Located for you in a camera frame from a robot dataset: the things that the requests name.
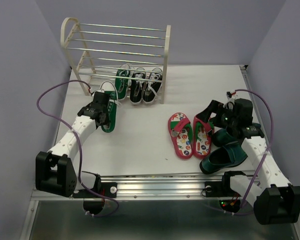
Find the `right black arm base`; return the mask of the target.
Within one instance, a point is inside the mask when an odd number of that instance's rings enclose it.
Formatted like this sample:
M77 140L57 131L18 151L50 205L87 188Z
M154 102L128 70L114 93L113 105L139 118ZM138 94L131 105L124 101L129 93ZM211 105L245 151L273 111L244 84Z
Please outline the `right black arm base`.
M225 188L221 181L207 181L201 195L206 198L218 198L219 206L223 211L237 213L240 210L241 195Z

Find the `pink flip-flop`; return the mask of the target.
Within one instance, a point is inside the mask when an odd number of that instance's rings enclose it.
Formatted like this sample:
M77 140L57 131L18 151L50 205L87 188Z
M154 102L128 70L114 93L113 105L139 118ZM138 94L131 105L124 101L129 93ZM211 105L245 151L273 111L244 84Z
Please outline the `pink flip-flop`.
M189 118L182 112L176 112L169 118L167 129L175 154L183 160L191 158L193 129Z
M204 159L211 152L212 135L215 132L214 125L210 121L203 122L195 116L193 127L193 155L198 159Z

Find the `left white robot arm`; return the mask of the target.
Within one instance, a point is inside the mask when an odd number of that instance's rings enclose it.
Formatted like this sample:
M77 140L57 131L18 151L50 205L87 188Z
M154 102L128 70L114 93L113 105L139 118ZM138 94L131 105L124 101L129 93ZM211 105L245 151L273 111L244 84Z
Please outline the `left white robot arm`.
M47 152L35 158L35 187L39 191L69 197L81 185L73 160L83 155L82 145L99 126L109 123L110 94L99 90L92 102L81 108L72 126Z

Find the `cream shoe rack chrome bars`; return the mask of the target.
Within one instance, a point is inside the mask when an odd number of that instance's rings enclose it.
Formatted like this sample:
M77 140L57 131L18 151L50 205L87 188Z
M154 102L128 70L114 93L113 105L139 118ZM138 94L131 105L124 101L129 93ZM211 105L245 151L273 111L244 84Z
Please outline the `cream shoe rack chrome bars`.
M76 77L83 83L99 86L102 81L115 85L120 66L131 64L144 68L146 78L154 68L163 71L162 85L154 101L163 104L167 82L171 26L149 28L122 25L82 23L66 17L60 28L60 46Z

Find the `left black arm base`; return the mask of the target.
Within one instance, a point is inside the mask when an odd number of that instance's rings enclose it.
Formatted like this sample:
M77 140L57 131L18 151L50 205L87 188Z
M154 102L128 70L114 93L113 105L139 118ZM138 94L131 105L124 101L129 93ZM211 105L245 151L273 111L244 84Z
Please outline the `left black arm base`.
M85 215L92 218L109 217L119 209L117 198L118 183L102 182L99 174L84 171L84 174L92 175L92 187L82 186L82 189L75 190L71 197L74 199L85 199L83 210Z

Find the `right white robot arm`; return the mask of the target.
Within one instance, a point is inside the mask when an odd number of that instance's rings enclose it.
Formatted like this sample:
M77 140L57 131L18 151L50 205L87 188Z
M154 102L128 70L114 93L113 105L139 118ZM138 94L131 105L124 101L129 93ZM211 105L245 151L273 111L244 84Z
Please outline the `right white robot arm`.
M220 182L221 192L238 193L253 207L261 225L296 223L300 215L300 186L291 184L269 153L270 143L266 142L261 127L252 122L252 102L231 98L228 103L232 107L212 100L197 116L234 137L255 172L252 179L242 171L225 172Z

